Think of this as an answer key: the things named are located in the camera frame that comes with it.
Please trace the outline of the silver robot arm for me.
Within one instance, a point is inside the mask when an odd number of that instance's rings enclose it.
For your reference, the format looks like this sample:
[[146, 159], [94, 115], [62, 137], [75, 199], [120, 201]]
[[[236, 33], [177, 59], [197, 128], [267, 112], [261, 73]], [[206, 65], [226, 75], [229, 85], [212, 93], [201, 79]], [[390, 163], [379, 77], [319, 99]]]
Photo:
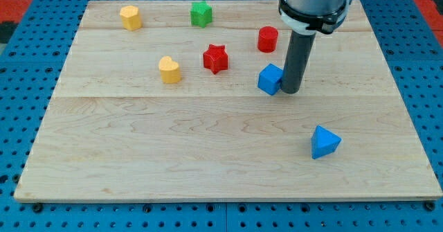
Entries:
[[317, 33], [332, 34], [345, 21], [352, 0], [279, 0], [281, 20], [291, 29], [281, 90], [298, 92]]

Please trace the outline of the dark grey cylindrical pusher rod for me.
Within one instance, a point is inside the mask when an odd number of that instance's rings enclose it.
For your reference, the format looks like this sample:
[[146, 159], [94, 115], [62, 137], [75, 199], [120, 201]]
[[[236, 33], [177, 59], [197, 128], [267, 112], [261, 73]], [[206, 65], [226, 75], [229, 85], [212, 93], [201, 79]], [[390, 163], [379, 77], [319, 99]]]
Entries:
[[315, 33], [291, 32], [280, 85], [283, 92], [293, 94], [299, 91], [315, 36]]

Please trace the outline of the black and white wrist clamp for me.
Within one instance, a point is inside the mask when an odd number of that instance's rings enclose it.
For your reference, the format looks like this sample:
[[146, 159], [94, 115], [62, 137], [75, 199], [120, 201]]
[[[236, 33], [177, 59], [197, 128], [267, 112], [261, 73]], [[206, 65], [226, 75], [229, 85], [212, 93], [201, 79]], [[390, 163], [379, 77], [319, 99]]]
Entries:
[[281, 20], [293, 31], [301, 35], [312, 35], [316, 31], [329, 35], [342, 25], [347, 17], [352, 0], [344, 0], [343, 5], [328, 15], [308, 15], [279, 0], [278, 10]]

